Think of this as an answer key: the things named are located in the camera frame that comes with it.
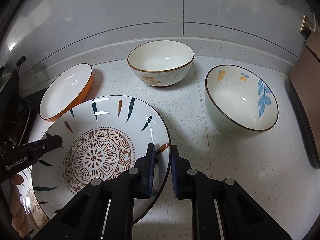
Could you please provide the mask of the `large floral patterned plate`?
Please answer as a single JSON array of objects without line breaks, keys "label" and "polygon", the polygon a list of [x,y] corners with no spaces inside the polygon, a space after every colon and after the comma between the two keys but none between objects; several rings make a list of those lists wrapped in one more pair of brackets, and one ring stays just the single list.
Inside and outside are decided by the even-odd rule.
[{"label": "large floral patterned plate", "polygon": [[49,218],[92,179],[114,179],[133,168],[149,144],[156,148],[151,197],[135,200],[133,220],[155,204],[167,181],[171,140],[149,104],[124,95],[88,100],[52,123],[44,138],[54,135],[62,138],[61,147],[44,154],[31,172],[35,198]]}]

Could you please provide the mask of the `rose gold rice cooker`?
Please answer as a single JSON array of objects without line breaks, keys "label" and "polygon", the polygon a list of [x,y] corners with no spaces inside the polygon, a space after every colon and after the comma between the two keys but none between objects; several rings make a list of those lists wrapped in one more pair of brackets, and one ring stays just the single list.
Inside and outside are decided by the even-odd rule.
[{"label": "rose gold rice cooker", "polygon": [[319,37],[310,35],[289,74],[290,92],[297,106],[309,152],[319,167]]}]

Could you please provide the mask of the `green bowl blue leaves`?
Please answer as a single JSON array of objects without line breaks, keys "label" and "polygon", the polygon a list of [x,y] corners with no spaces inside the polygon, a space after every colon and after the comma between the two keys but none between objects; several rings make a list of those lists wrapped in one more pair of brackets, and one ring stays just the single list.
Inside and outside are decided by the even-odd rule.
[{"label": "green bowl blue leaves", "polygon": [[235,139],[263,134],[279,117],[276,97],[266,82],[233,64],[215,66],[207,73],[204,101],[215,127]]}]

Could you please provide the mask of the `wall power socket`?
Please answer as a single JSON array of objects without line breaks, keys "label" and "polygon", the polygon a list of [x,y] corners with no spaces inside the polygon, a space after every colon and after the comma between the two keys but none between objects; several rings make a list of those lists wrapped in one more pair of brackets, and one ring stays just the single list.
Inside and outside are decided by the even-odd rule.
[{"label": "wall power socket", "polygon": [[299,27],[299,32],[304,36],[305,39],[308,39],[314,30],[315,27],[311,20],[306,16],[306,14],[303,14],[302,21]]}]

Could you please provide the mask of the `black gas stove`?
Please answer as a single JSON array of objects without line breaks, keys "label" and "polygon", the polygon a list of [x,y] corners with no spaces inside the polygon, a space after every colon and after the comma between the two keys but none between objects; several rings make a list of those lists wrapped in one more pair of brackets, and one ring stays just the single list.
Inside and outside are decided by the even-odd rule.
[{"label": "black gas stove", "polygon": [[11,73],[1,75],[1,155],[22,144],[30,118],[30,106],[20,96],[22,56]]}]

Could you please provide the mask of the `white bowl brown rim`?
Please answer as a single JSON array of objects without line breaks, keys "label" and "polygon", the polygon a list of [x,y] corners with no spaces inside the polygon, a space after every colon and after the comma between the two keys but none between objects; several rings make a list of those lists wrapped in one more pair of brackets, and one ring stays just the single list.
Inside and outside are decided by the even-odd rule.
[{"label": "white bowl brown rim", "polygon": [[143,83],[168,87],[186,77],[194,57],[193,49],[186,44],[159,40],[136,47],[129,53],[127,63]]}]

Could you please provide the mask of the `orange white shallow plate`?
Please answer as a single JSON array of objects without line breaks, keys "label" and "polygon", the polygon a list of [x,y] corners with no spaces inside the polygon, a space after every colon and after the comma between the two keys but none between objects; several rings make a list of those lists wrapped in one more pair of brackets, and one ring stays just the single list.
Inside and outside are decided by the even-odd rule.
[{"label": "orange white shallow plate", "polygon": [[72,107],[80,104],[93,83],[93,68],[77,64],[60,74],[46,90],[39,109],[43,120],[52,122]]}]

